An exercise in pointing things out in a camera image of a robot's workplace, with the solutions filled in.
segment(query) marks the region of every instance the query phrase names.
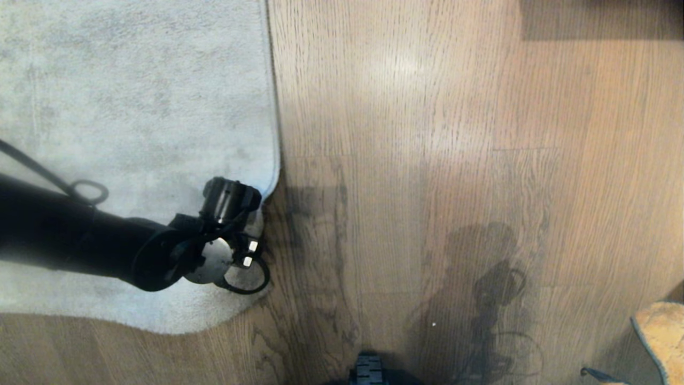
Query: wooden floor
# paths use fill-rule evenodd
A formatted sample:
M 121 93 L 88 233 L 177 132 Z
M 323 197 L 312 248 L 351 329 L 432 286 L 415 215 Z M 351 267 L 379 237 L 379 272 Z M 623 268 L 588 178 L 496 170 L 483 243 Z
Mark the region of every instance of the wooden floor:
M 0 383 L 320 385 L 361 349 L 428 384 L 656 383 L 629 316 L 683 295 L 680 1 L 269 6 L 273 291 L 186 336 L 0 316 Z

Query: gray rug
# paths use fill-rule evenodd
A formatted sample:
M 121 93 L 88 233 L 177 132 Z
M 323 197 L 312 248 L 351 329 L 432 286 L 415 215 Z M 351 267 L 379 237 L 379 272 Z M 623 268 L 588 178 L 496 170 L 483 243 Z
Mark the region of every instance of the gray rug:
M 271 193 L 280 168 L 264 1 L 0 3 L 0 138 L 100 209 L 168 223 L 214 176 Z M 0 173 L 51 188 L 12 160 Z M 0 312 L 84 316 L 161 333 L 217 325 L 243 297 L 181 280 L 119 280 L 0 262 Z

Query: wood grain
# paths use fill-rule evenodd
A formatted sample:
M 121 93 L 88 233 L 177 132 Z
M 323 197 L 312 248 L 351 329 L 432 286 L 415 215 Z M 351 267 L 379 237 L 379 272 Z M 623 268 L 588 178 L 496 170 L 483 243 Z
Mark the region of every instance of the wood grain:
M 184 336 L 1 315 L 0 382 L 344 383 L 362 349 L 428 384 L 656 382 L 628 318 L 683 294 L 681 15 L 544 4 L 559 30 L 526 0 L 270 1 L 273 290 Z

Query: white rug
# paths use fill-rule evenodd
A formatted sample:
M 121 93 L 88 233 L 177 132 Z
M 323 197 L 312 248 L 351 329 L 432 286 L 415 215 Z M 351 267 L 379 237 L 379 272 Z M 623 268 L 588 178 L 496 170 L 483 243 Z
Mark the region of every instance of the white rug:
M 267 196 L 280 168 L 275 111 L 262 0 L 0 3 L 0 138 L 67 181 L 106 185 L 103 211 L 165 224 L 197 215 L 214 176 Z M 0 173 L 51 188 L 2 154 Z M 147 293 L 0 262 L 0 312 L 179 334 L 256 297 L 184 279 Z

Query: black cylinder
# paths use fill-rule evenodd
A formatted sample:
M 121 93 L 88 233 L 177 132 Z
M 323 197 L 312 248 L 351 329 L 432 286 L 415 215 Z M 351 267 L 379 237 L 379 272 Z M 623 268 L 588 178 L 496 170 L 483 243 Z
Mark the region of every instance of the black cylinder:
M 0 260 L 117 277 L 143 290 L 175 283 L 186 233 L 0 174 Z

